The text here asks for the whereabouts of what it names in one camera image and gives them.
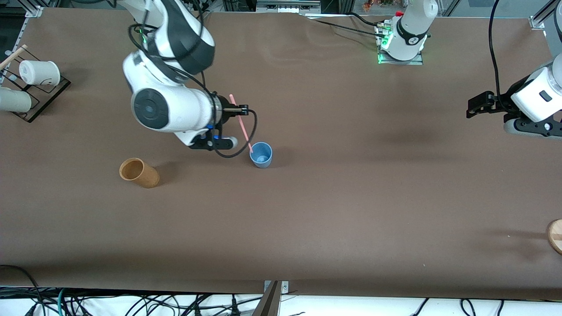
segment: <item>black acrylic stand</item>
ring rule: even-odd
[[[24,52],[17,56],[13,62],[17,62],[17,65],[12,64],[11,69],[19,69],[19,64],[24,60],[36,60],[41,61],[31,52],[29,52],[25,47],[22,47]],[[12,112],[24,121],[31,123],[37,116],[43,112],[57,97],[61,94],[69,85],[70,81],[61,75],[61,80],[58,85],[53,86],[51,89],[47,90],[48,85],[32,85],[26,84],[22,78],[6,68],[1,75],[11,82],[15,88],[12,90],[20,90],[26,92],[31,97],[31,108],[27,112]]]

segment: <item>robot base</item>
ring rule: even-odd
[[[397,60],[392,58],[385,50],[382,49],[382,44],[387,41],[391,34],[389,34],[391,20],[386,20],[384,23],[380,23],[375,26],[375,34],[383,34],[385,37],[377,37],[377,50],[378,50],[378,63],[379,64],[393,64],[393,65],[423,65],[423,58],[421,57],[421,52],[419,52],[416,57],[411,60]]]
[[[416,57],[414,57],[411,60],[402,61],[392,58],[387,52],[383,51],[379,45],[377,45],[377,49],[378,49],[379,64],[416,65],[416,66],[423,65],[423,59],[421,57],[422,55],[421,53],[418,53]]]

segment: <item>metal bracket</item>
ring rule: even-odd
[[[43,13],[43,7],[40,6],[35,6],[35,10],[26,10],[27,12],[25,13],[25,17],[30,18],[30,17],[40,17],[41,14]]]
[[[544,30],[545,29],[545,23],[542,22],[540,24],[535,24],[536,20],[534,18],[534,15],[529,17],[529,25],[531,26],[532,30]]]
[[[455,9],[457,8],[457,6],[459,5],[461,0],[453,0],[451,1],[451,4],[444,10],[441,12],[441,16],[451,16],[453,14],[453,12],[455,11]]]
[[[252,316],[278,316],[279,304],[281,304],[281,291],[285,291],[282,285],[288,281],[266,281],[269,282],[267,291],[261,297],[260,302],[257,303],[256,309],[253,311]]]
[[[264,293],[268,290],[269,284],[271,281],[264,282]],[[289,293],[289,281],[281,281],[281,294]]]
[[[513,127],[520,132],[538,134],[544,137],[562,137],[562,123],[556,121],[553,116],[537,123],[528,118],[518,118],[515,120]]]
[[[6,56],[9,56],[12,52],[15,52],[16,49],[20,46],[20,40],[21,40],[21,37],[24,36],[24,31],[25,31],[25,28],[28,25],[28,22],[29,22],[29,19],[26,18],[24,20],[24,24],[21,26],[20,34],[18,34],[18,36],[17,36],[16,43],[13,45],[12,51],[6,51]],[[10,68],[9,64],[4,68],[4,70],[0,70],[2,72],[2,74],[0,75],[0,84],[2,84],[4,82],[4,77],[8,73],[8,68]]]
[[[423,58],[421,56],[421,52],[419,52],[416,57],[412,58],[411,60],[396,60],[392,58],[387,52],[383,51],[379,48],[379,52],[377,55],[379,64],[392,64],[392,65],[423,65]]]
[[[533,30],[545,29],[545,20],[548,19],[555,11],[560,0],[550,0],[537,13],[530,16],[529,25]]]

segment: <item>brown table surface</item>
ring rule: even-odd
[[[131,23],[59,8],[30,20],[22,43],[72,85],[31,124],[0,115],[2,263],[52,287],[287,279],[300,294],[559,298],[545,229],[562,217],[561,143],[506,134],[501,114],[465,118],[494,90],[487,19],[436,19],[425,65],[396,66],[377,64],[372,37],[299,15],[211,14],[207,85],[257,111],[266,170],[135,121]],[[503,90],[550,58],[525,19],[498,19],[495,34]],[[226,132],[243,138],[236,120]],[[130,157],[163,184],[123,181]],[[27,284],[5,271],[0,283]]]

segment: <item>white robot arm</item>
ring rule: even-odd
[[[213,62],[211,34],[180,0],[146,1],[122,3],[141,22],[133,26],[140,28],[145,41],[123,62],[135,118],[152,130],[174,133],[193,149],[235,148],[237,140],[223,137],[222,125],[232,116],[253,111],[230,104],[203,85],[205,91],[185,86],[188,79],[199,83],[193,75]]]
[[[384,22],[389,26],[388,31],[383,32],[388,39],[382,40],[380,48],[396,60],[413,59],[423,49],[427,32],[438,11],[436,0],[410,0],[403,16]]]
[[[556,9],[556,28],[562,2]],[[506,93],[496,96],[485,91],[468,101],[466,118],[482,113],[507,112],[504,130],[511,134],[562,139],[562,123],[554,114],[562,110],[562,53],[540,66],[531,75],[514,83]]]

